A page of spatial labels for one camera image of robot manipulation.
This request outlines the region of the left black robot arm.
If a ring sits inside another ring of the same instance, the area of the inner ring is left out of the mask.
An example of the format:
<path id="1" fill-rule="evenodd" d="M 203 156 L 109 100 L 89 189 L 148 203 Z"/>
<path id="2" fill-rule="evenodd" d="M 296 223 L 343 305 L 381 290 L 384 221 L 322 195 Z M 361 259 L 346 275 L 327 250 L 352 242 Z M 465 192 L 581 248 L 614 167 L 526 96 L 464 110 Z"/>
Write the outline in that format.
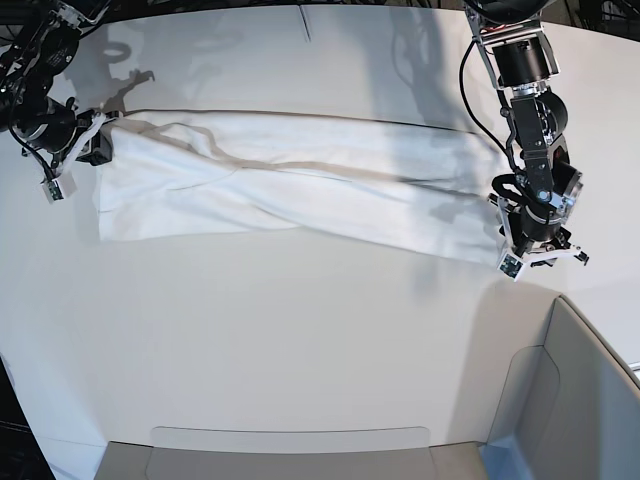
<path id="1" fill-rule="evenodd" d="M 544 1 L 467 1 L 468 48 L 481 56 L 500 102 L 509 136 L 497 145 L 509 173 L 496 176 L 489 200 L 499 213 L 505 244 L 498 268 L 516 280 L 529 267 L 563 257 L 586 264 L 565 227 L 582 174 L 570 161 L 564 131 L 568 111 L 549 80 L 559 66 L 541 25 Z"/>

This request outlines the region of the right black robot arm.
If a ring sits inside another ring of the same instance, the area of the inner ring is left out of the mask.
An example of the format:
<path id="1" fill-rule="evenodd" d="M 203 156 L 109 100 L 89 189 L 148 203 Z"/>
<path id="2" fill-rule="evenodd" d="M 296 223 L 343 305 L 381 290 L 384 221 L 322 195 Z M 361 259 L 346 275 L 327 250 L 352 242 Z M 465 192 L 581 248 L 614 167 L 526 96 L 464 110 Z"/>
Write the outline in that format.
<path id="1" fill-rule="evenodd" d="M 33 1 L 1 54 L 1 129 L 35 158 L 44 182 L 56 185 L 76 161 L 111 161 L 98 139 L 119 111 L 76 111 L 76 99 L 49 96 L 54 78 L 74 60 L 80 42 L 99 27 L 109 1 Z"/>

